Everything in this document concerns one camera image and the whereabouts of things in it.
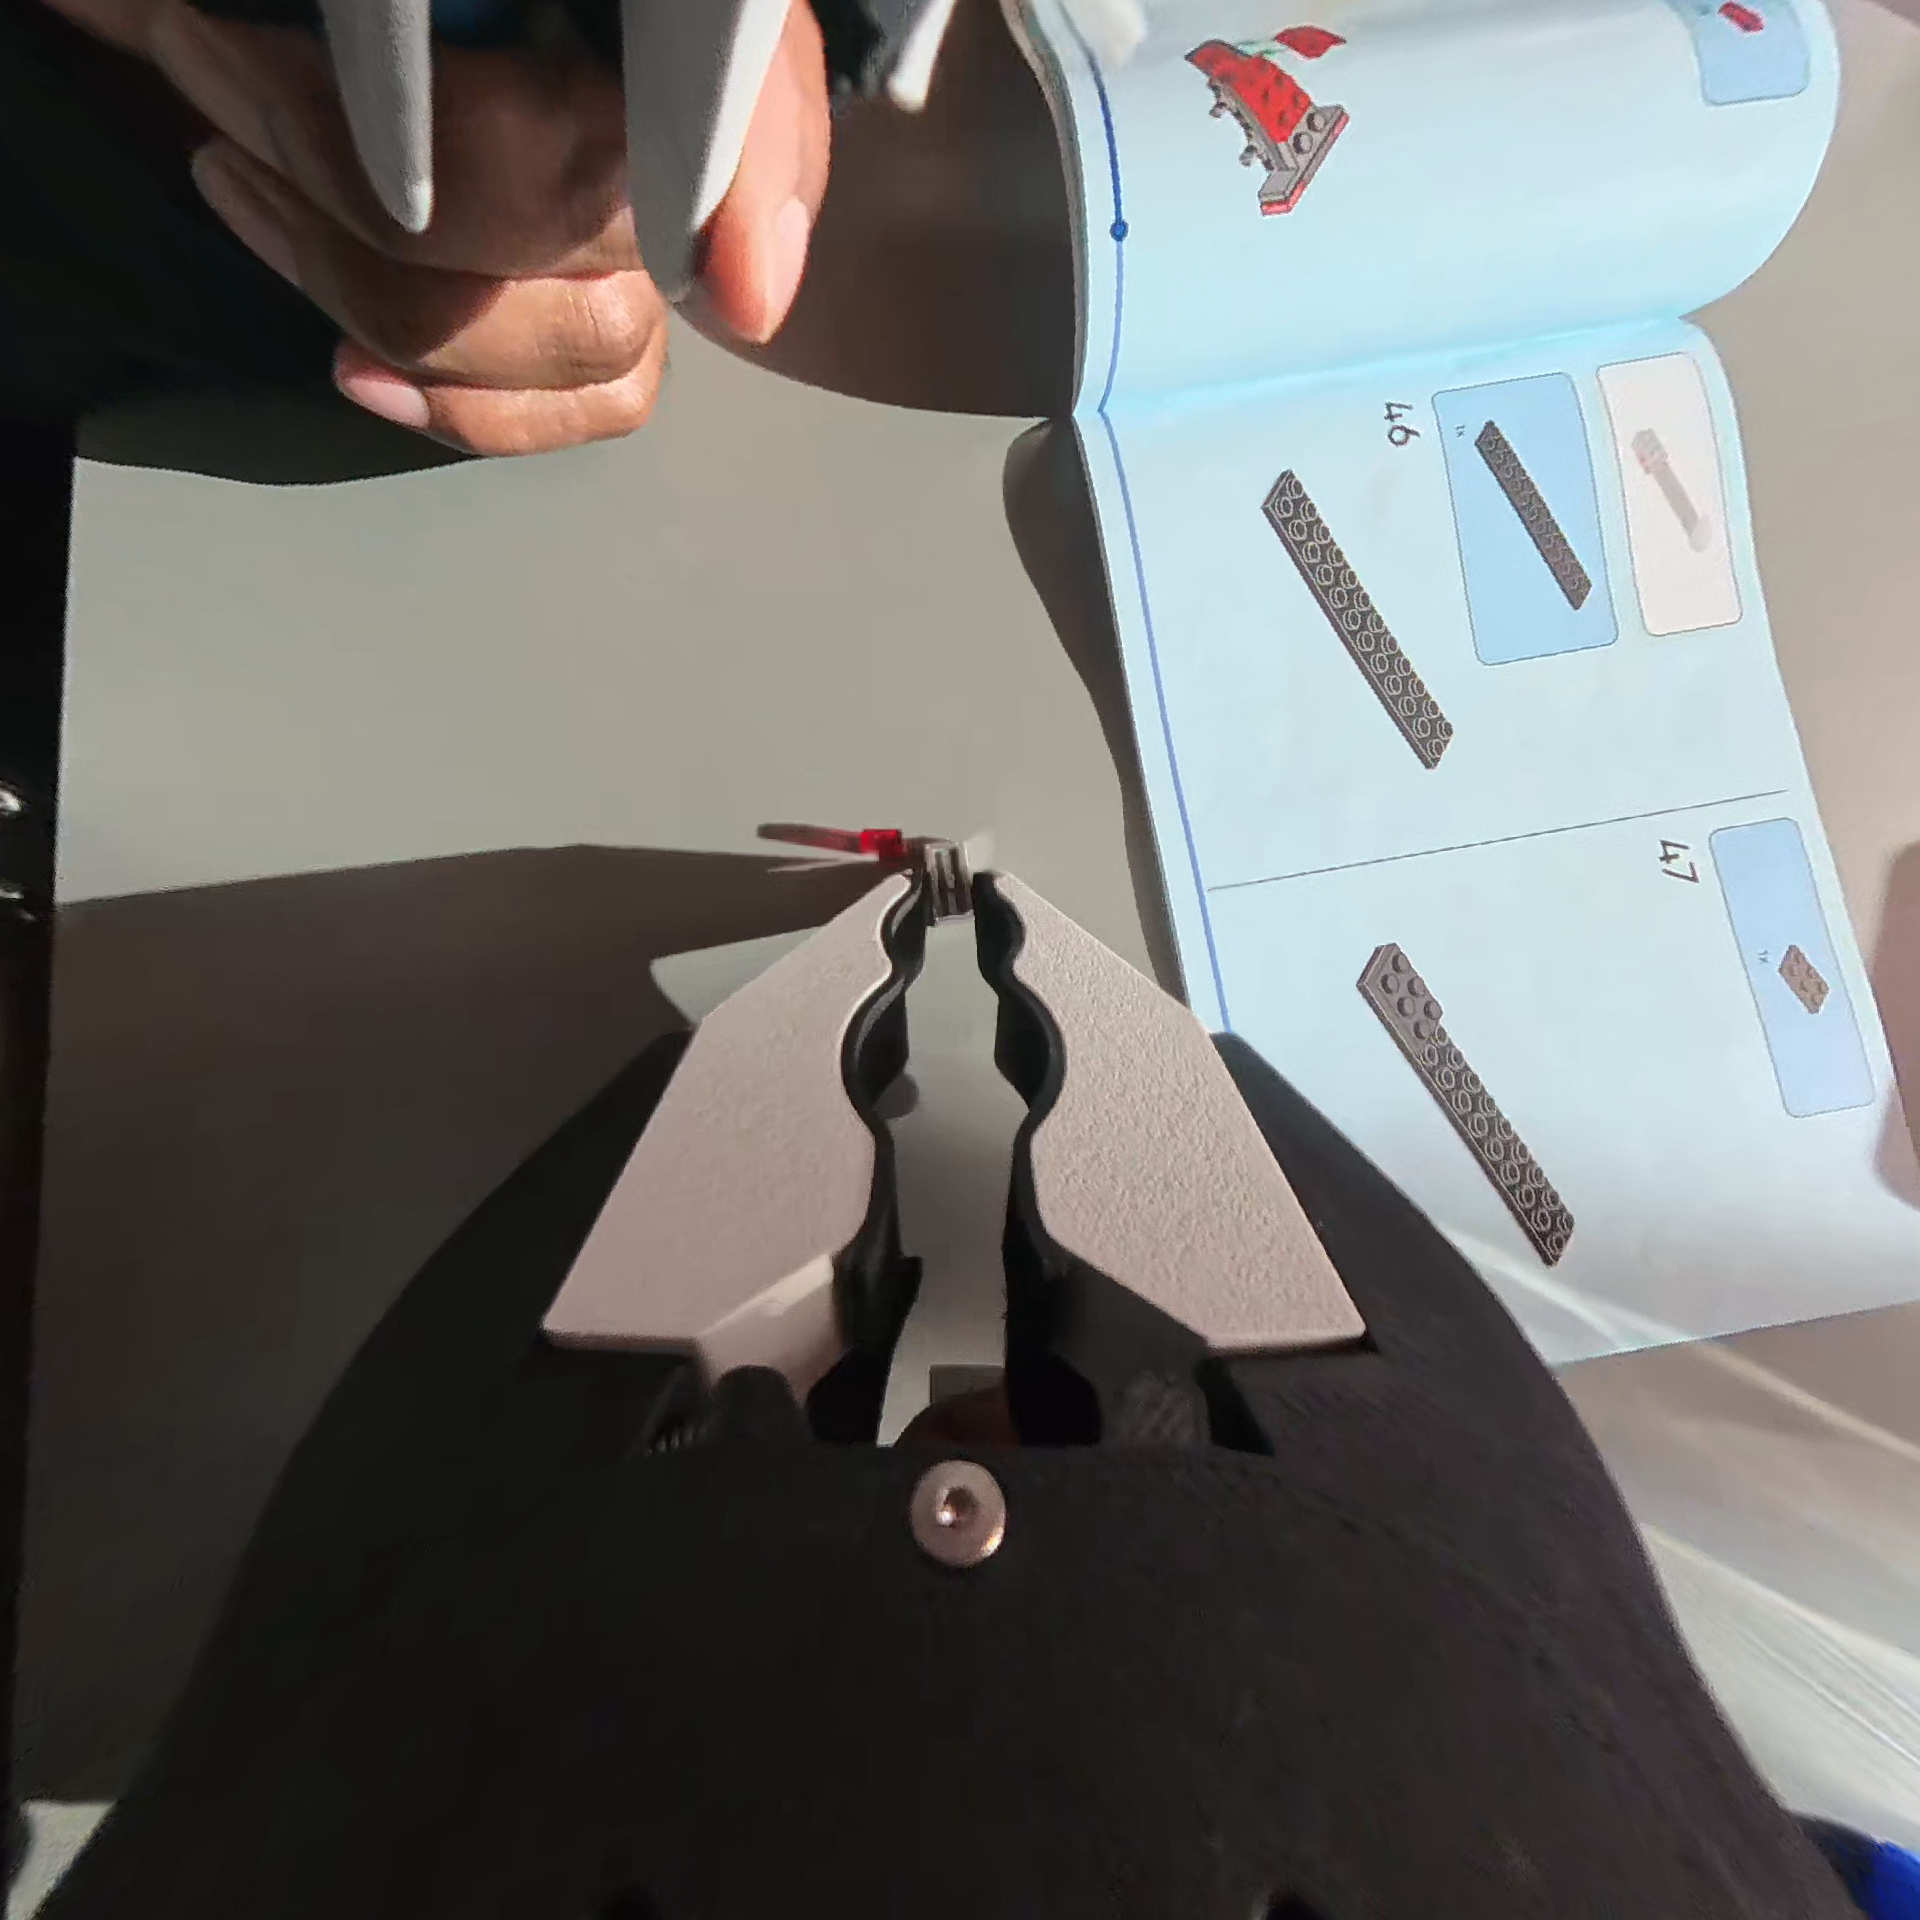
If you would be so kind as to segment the blue plastic bin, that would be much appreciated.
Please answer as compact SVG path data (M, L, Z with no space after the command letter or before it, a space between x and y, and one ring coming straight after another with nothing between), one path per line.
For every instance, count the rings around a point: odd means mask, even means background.
M1864 1915L1918 1917L1920 1863L1914 1848L1822 1815L1797 1819Z

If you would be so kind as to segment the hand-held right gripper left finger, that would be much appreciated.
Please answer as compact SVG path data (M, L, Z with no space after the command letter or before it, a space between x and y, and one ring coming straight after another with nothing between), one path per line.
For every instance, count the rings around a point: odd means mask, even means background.
M888 873L700 1022L545 1315L550 1343L790 1387L850 1351L835 1264L866 1222L877 1145L845 1041L896 981L884 932L914 901Z

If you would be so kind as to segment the red brick plate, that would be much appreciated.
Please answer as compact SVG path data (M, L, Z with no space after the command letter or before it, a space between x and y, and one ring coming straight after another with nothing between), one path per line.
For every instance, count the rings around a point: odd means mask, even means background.
M918 862L917 844L898 827L762 822L756 839L773 848L789 848L793 856L857 862L889 873L910 871Z

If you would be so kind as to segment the light blue instruction booklet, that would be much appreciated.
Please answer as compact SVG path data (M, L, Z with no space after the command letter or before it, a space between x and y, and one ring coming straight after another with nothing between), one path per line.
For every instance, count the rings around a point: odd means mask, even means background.
M1691 316L1822 5L1003 5L1188 1005L1550 1360L1916 1300L1898 1078Z

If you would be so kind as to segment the person's left forearm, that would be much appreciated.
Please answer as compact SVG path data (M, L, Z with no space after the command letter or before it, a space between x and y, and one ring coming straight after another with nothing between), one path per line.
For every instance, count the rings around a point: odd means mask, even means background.
M203 133L148 67L46 5L5 5L2 40L8 419L262 487L465 460L337 391L339 329L203 204Z

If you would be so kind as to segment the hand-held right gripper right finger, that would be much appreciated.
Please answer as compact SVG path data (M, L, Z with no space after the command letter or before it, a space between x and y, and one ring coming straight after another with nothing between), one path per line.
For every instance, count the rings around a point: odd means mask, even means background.
M1205 1023L1009 873L974 881L994 1063L1020 1092L1001 1256L1020 1385L1128 1389L1340 1351L1353 1296Z

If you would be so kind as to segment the person's left hand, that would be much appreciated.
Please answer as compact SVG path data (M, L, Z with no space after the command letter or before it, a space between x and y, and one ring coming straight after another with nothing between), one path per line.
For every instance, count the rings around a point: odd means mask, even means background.
M313 39L189 5L58 9L156 84L211 215L334 325L332 379L360 408L485 460L644 422L667 302L636 241L622 91L590 55L437 53L435 217L409 233Z

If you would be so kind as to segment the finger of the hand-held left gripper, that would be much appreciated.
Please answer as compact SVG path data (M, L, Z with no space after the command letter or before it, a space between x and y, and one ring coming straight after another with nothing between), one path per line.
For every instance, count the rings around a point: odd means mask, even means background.
M384 212L422 233L435 212L429 1L320 1L353 145Z
M617 23L636 248L676 303L753 118L762 24L748 1L622 1Z

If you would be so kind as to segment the grey desk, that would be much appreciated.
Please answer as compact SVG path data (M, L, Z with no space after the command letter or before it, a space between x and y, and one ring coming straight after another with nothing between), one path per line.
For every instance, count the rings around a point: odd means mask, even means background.
M1835 5L1833 155L1704 325L1782 677L1916 1092L1916 24ZM682 334L579 454L250 487L299 413L82 439L16 1779L110 1799L388 1300L828 889L762 821L982 832L1145 963L1117 679L1001 463ZM1916 1305L1572 1399L1787 1797L1916 1840Z

